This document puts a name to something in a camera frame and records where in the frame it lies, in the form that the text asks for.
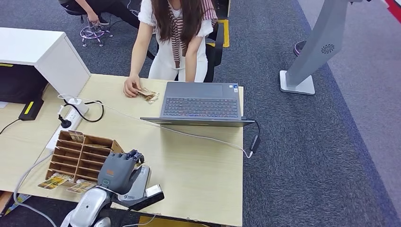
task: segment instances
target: white shirt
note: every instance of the white shirt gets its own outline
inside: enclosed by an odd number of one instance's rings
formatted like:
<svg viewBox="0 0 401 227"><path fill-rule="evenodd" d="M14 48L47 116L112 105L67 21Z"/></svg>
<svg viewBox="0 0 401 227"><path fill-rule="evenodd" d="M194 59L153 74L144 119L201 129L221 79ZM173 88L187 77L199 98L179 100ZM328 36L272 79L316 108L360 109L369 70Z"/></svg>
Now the white shirt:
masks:
<svg viewBox="0 0 401 227"><path fill-rule="evenodd" d="M175 17L182 17L182 10L175 10L171 7ZM157 27L156 17L153 14L152 2L151 0L142 0L140 6L140 12L138 14L138 19L140 22L148 24L156 28L156 40L159 44L159 51L157 52L158 57L163 59L168 67L175 69L175 63L173 58L173 47L171 46L171 41L160 41L160 31ZM205 37L213 32L212 20L203 20L202 25L197 37L203 37L202 43L199 46L197 53L197 61L207 61L206 58L206 43ZM185 57L183 57L182 49L180 48L180 68L185 69Z"/></svg>

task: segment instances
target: fan vent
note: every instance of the fan vent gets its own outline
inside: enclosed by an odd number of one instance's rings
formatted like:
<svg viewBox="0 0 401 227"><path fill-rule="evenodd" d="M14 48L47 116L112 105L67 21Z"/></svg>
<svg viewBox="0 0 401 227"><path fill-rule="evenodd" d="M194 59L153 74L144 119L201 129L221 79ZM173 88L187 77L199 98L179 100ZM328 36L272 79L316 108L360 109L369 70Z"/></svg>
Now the fan vent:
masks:
<svg viewBox="0 0 401 227"><path fill-rule="evenodd" d="M334 49L335 49L335 46L333 44L327 44L324 47L322 47L322 49L320 51L324 54L328 54L328 53L333 52Z"/></svg>

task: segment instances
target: person's hand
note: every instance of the person's hand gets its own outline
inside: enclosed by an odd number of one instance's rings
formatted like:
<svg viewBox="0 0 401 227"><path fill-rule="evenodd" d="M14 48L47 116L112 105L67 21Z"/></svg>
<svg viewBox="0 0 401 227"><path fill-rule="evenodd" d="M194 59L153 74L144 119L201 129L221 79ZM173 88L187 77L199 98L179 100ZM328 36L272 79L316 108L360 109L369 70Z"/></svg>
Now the person's hand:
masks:
<svg viewBox="0 0 401 227"><path fill-rule="evenodd" d="M136 97L138 90L142 90L140 87L140 78L138 75L130 75L124 82L124 94L125 96L132 98Z"/></svg>
<svg viewBox="0 0 401 227"><path fill-rule="evenodd" d="M93 25L99 25L100 21L99 21L99 17L96 15L95 12L92 13L88 13L88 20L90 23L92 23Z"/></svg>

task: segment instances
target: woman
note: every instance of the woman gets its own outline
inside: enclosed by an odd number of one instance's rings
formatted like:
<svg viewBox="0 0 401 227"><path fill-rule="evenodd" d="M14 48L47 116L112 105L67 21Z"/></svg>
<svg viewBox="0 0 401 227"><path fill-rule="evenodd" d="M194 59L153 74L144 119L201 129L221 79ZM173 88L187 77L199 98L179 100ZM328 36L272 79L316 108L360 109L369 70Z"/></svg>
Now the woman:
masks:
<svg viewBox="0 0 401 227"><path fill-rule="evenodd" d="M139 72L156 29L159 51L149 71L150 79L203 82L208 69L205 37L213 32L217 15L211 0L142 0L138 36L132 49L131 72L124 94L141 90Z"/></svg>
<svg viewBox="0 0 401 227"><path fill-rule="evenodd" d="M100 17L103 12L111 13L123 21L139 27L138 18L119 0L58 0L61 6L71 11L85 11L88 20L94 25L109 25Z"/></svg>

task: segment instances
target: black shoe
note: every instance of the black shoe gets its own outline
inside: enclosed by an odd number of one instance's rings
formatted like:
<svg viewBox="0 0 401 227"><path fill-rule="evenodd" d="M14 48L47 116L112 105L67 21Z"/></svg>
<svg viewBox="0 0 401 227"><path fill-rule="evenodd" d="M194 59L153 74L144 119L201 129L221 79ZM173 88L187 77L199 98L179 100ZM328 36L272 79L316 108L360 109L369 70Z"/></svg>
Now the black shoe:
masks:
<svg viewBox="0 0 401 227"><path fill-rule="evenodd" d="M103 26L108 26L110 24L110 22L107 22L101 16L99 16L99 22L100 22L100 25L103 25Z"/></svg>

